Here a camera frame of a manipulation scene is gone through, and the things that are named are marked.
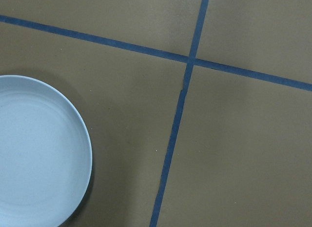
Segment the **light blue plate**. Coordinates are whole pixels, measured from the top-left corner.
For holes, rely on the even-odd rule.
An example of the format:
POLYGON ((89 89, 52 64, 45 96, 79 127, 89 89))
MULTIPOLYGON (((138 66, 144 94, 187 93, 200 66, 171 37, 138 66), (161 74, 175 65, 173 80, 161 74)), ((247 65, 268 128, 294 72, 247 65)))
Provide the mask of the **light blue plate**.
POLYGON ((81 203, 92 172, 86 125, 54 87, 0 78, 0 224, 58 227, 81 203))

